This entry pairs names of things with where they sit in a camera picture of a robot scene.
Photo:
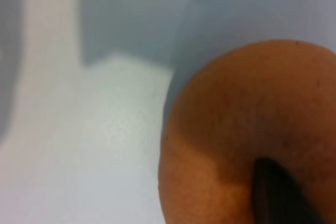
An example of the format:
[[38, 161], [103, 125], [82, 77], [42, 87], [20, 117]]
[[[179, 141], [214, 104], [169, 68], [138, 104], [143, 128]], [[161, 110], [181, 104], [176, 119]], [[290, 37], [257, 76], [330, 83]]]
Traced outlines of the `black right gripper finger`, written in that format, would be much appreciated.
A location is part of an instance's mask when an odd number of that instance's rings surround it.
[[269, 158], [254, 162], [251, 206], [254, 223], [324, 223], [292, 175]]

